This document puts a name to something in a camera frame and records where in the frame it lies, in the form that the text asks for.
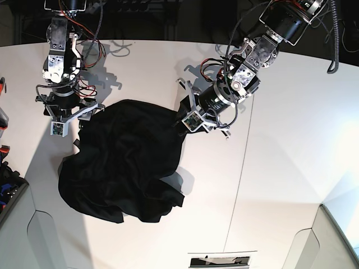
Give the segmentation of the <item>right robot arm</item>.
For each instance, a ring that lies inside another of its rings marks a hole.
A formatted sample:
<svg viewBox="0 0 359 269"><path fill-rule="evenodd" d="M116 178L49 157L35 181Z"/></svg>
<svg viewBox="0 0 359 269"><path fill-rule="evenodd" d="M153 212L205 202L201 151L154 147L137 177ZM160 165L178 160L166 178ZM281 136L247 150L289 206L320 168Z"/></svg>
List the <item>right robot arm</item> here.
<svg viewBox="0 0 359 269"><path fill-rule="evenodd" d="M104 109L96 101L96 87L84 82L81 73L96 65L87 62L93 46L98 46L99 59L105 57L105 49L99 31L75 18L86 11L86 1L45 1L44 8L55 15L46 32L49 52L42 70L46 84L36 85L35 100L51 118L51 134L64 137L73 120L89 121L96 110Z"/></svg>

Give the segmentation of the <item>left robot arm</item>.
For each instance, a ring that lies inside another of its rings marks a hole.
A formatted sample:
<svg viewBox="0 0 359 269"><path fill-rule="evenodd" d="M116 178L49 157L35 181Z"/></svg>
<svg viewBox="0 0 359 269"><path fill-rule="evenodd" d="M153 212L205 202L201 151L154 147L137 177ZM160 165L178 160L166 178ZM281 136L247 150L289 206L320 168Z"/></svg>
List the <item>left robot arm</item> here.
<svg viewBox="0 0 359 269"><path fill-rule="evenodd" d="M244 37L237 49L226 48L219 59L207 58L200 64L200 74L209 83L206 90L194 87L190 81L178 79L187 96L180 102L174 127L180 136L219 129L230 136L232 123L222 123L220 114L240 103L259 88L258 72L276 59L279 44L294 46L319 15L326 1L270 1L259 21L266 31L254 38Z"/></svg>

